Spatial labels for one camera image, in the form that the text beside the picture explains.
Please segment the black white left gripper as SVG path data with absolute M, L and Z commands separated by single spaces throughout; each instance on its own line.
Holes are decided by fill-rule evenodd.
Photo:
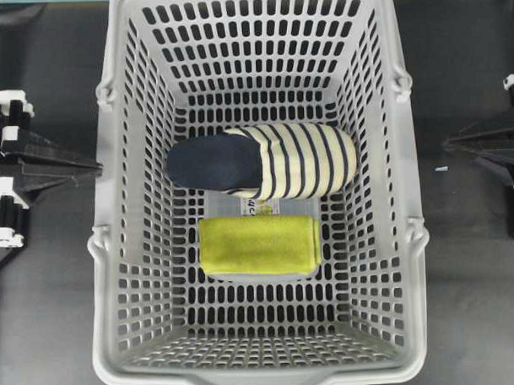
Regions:
M 31 196 L 52 187 L 95 179 L 102 164 L 77 151 L 67 149 L 28 127 L 34 107 L 26 93 L 18 89 L 0 91 L 0 268 L 27 245 L 30 202 L 14 189 L 20 165 L 19 193 Z M 16 140 L 17 157 L 6 155 L 2 147 Z

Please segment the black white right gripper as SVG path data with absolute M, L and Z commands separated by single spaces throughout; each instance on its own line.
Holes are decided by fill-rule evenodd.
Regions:
M 503 87 L 511 109 L 461 128 L 446 138 L 444 148 L 473 158 L 514 188 L 514 73 L 503 80 Z

